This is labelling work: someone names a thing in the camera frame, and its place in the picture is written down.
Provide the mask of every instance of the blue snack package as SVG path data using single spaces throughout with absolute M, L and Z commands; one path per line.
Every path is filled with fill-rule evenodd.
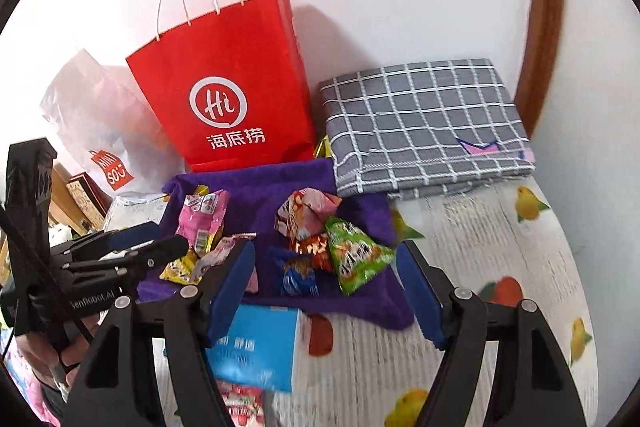
M 312 255 L 300 255 L 290 250 L 273 247 L 269 249 L 269 255 L 273 257 L 278 268 L 281 295 L 290 297 L 320 295 Z

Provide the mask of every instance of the purple cloth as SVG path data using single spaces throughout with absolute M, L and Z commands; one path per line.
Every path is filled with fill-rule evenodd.
M 287 248 L 287 238 L 274 228 L 277 209 L 294 190 L 312 187 L 335 194 L 332 161 L 318 159 L 278 165 L 265 165 L 236 171 L 181 174 L 169 181 L 162 190 L 171 198 L 160 222 L 162 235 L 175 232 L 184 197 L 193 194 L 197 185 L 207 185 L 210 191 L 224 188 L 230 199 L 225 216 L 225 235 L 256 232 L 257 294 L 245 293 L 242 302 L 249 304 L 300 308 L 307 314 L 344 313 L 370 321 L 389 330 L 402 330 L 414 321 L 404 290 L 388 267 L 356 291 L 345 297 L 333 274 L 318 274 L 320 297 L 283 297 L 276 282 L 274 264 L 266 259 L 269 247 Z M 337 216 L 351 221 L 382 245 L 395 242 L 386 195 L 364 194 L 346 198 Z M 158 279 L 152 272 L 138 286 L 142 301 L 164 299 L 175 292 L 177 285 Z

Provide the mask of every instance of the yellow pear print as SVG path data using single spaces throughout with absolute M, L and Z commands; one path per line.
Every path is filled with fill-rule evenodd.
M 584 348 L 587 347 L 593 340 L 593 337 L 584 329 L 584 321 L 578 317 L 572 324 L 571 334 L 571 360 L 569 365 L 574 365 L 575 362 L 582 358 L 584 354 Z
M 428 396 L 429 392 L 420 388 L 404 393 L 396 402 L 396 408 L 385 418 L 385 427 L 414 427 Z
M 538 219 L 542 210 L 549 210 L 548 204 L 540 201 L 530 188 L 518 187 L 518 199 L 516 200 L 518 223 L 524 219 L 528 221 Z

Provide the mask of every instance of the gray checkered cloth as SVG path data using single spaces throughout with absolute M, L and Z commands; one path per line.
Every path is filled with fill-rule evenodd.
M 320 90 L 339 196 L 464 192 L 534 170 L 520 116 L 484 58 L 359 71 Z

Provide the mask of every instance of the folded tablecloth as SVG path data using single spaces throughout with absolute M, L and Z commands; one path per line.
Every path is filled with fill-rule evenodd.
M 287 239 L 275 230 L 277 209 L 289 195 L 299 188 L 312 187 L 335 194 L 332 162 L 328 159 L 278 165 L 265 165 L 223 172 L 181 174 L 163 188 L 171 194 L 169 204 L 160 222 L 163 235 L 175 232 L 178 215 L 187 194 L 193 194 L 197 185 L 209 190 L 224 188 L 230 199 L 225 215 L 225 235 L 256 232 L 257 294 L 244 294 L 243 302 L 265 306 L 300 308 L 312 313 L 343 313 L 370 321 L 380 327 L 402 330 L 414 321 L 414 312 L 404 296 L 404 290 L 388 267 L 350 297 L 340 291 L 335 275 L 316 272 L 319 297 L 283 297 L 276 282 L 276 270 L 266 259 L 269 247 L 287 246 Z M 383 245 L 396 241 L 388 201 L 384 194 L 365 194 L 346 198 L 337 215 L 361 227 Z M 143 301 L 163 299 L 175 292 L 178 285 L 158 279 L 158 271 L 150 273 L 138 285 Z
M 320 90 L 341 197 L 464 192 L 534 170 L 522 121 L 485 58 L 359 71 Z

